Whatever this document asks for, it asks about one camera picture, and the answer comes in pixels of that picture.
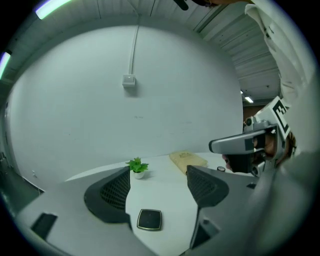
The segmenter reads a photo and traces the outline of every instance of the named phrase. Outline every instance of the white table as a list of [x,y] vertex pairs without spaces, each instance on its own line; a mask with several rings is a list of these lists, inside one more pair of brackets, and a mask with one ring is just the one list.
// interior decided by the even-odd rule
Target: white table
[[[208,167],[225,167],[220,154],[197,153],[208,161]],[[197,218],[197,204],[188,186],[187,177],[170,160],[168,155],[142,158],[149,164],[143,179],[135,179],[130,173],[131,189],[127,195],[125,210],[130,215],[133,233],[160,256],[178,256],[189,249]],[[68,180],[126,166],[125,162],[101,166],[85,171]],[[146,231],[137,228],[141,209],[162,212],[161,231]]]

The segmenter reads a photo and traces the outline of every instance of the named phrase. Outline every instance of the fluorescent light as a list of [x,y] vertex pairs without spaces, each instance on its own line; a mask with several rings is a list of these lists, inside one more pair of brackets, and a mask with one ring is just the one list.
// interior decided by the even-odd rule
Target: fluorescent light
[[7,52],[4,52],[2,55],[2,58],[0,60],[0,79],[5,71],[6,65],[8,64],[8,61],[10,59],[10,54]]
[[35,13],[38,15],[39,19],[44,19],[47,15],[52,13],[54,10],[58,9],[60,6],[64,5],[71,0],[48,0],[41,7],[39,7]]
[[245,97],[246,101],[249,103],[254,103],[254,101],[250,97]]

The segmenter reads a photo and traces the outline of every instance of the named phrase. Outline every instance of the floor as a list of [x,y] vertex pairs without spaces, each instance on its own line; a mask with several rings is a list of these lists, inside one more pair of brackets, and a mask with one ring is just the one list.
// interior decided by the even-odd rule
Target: floor
[[0,194],[13,217],[37,198],[40,192],[19,176],[13,168],[0,165]]

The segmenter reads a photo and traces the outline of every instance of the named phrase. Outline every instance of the small green plant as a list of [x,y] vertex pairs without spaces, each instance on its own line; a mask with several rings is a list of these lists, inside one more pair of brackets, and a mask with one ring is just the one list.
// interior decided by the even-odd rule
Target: small green plant
[[148,170],[148,163],[141,163],[141,158],[137,157],[134,160],[130,160],[130,162],[126,162],[130,166],[130,170],[134,173],[143,173]]

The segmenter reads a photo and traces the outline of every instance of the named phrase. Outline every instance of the white curved backdrop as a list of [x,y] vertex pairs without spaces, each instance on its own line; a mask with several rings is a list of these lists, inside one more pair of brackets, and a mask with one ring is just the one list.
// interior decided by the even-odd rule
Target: white curved backdrop
[[46,190],[137,156],[208,152],[210,140],[242,132],[230,57],[180,25],[150,18],[140,24],[134,90],[122,86],[134,22],[65,40],[18,79],[9,97],[9,129],[27,180]]

